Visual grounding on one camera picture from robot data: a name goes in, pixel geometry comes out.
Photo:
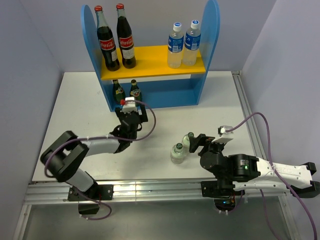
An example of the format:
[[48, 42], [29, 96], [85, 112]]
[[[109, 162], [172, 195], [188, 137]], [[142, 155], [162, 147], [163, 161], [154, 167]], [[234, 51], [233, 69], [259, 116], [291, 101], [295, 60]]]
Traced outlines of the clear glass bottle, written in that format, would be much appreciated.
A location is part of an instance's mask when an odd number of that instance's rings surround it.
[[189, 151], [189, 149], [190, 149], [190, 138], [193, 138], [193, 137], [194, 137], [194, 133], [193, 132], [189, 132], [188, 134], [183, 136], [183, 138], [181, 140], [181, 143], [182, 143], [183, 148], [186, 151]]
[[174, 145], [170, 152], [170, 159], [174, 164], [181, 164], [185, 159], [185, 150], [182, 143]]

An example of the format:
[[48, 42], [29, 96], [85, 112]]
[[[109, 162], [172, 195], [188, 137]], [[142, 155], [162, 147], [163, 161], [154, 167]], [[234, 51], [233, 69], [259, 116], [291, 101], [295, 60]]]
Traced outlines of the green Perrier bottle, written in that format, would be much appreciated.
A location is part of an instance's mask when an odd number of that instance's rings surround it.
[[117, 79], [113, 79], [112, 83], [113, 83], [113, 88], [112, 88], [113, 99], [116, 104], [120, 105], [121, 101], [125, 100], [126, 93]]
[[135, 100], [138, 100], [140, 102], [142, 101], [142, 93], [135, 79], [131, 80], [131, 88], [130, 88], [129, 96], [134, 97]]

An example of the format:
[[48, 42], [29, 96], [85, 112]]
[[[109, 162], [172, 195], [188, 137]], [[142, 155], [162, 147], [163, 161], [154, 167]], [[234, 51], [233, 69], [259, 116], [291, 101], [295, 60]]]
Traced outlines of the Pocari Sweat bottle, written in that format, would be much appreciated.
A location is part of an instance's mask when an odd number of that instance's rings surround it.
[[192, 20], [190, 28], [188, 28], [185, 33], [182, 62], [187, 66], [193, 66], [197, 61], [197, 52], [201, 40], [199, 25], [200, 22], [198, 20]]
[[168, 36], [168, 53], [167, 65], [172, 69], [181, 66], [183, 57], [184, 34], [182, 32], [182, 24], [175, 22], [172, 31]]

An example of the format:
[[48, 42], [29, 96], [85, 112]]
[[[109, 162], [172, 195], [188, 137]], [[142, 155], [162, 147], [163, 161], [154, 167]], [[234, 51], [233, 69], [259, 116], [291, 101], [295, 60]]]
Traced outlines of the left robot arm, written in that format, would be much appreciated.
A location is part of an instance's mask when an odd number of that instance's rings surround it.
[[129, 103], [117, 107], [115, 113], [120, 124], [104, 136], [79, 138], [72, 131], [65, 131], [40, 156], [44, 173], [50, 172], [59, 183], [70, 184], [72, 192], [78, 192], [86, 200], [99, 197], [101, 188], [92, 176], [80, 169], [80, 165], [87, 156], [118, 154], [136, 141], [142, 123], [148, 121], [145, 106], [141, 104], [140, 110], [130, 107]]

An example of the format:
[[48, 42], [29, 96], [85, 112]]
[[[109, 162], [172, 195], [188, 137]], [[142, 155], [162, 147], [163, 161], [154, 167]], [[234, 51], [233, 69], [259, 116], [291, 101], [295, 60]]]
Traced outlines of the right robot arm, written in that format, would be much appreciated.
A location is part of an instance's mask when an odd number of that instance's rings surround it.
[[290, 192], [304, 199], [320, 194], [320, 183], [312, 179], [317, 171], [313, 162], [292, 166], [243, 153], [225, 156], [223, 150], [231, 140], [225, 135], [215, 138], [205, 134], [189, 138], [189, 152], [202, 147], [200, 165], [215, 177], [201, 182], [203, 197], [222, 199], [248, 190]]

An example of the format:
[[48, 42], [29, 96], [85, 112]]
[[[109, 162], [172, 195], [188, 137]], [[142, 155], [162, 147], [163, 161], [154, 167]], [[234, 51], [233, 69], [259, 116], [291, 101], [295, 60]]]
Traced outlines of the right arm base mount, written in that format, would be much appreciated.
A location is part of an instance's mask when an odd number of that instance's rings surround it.
[[204, 198], [213, 199], [215, 211], [220, 215], [228, 216], [234, 212], [242, 202], [244, 190], [218, 189], [218, 181], [201, 181], [201, 194]]

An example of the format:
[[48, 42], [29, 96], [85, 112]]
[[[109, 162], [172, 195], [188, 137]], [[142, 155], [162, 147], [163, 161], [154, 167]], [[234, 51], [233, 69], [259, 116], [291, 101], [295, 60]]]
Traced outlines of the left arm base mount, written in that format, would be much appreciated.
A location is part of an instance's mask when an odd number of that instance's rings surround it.
[[[112, 214], [111, 206], [104, 201], [111, 201], [113, 199], [113, 193], [114, 186], [112, 184], [98, 185], [95, 183], [85, 192], [71, 186], [69, 188], [67, 201], [78, 202], [78, 213], [80, 217], [88, 221], [104, 220]], [[94, 217], [101, 207], [108, 209], [107, 215]]]

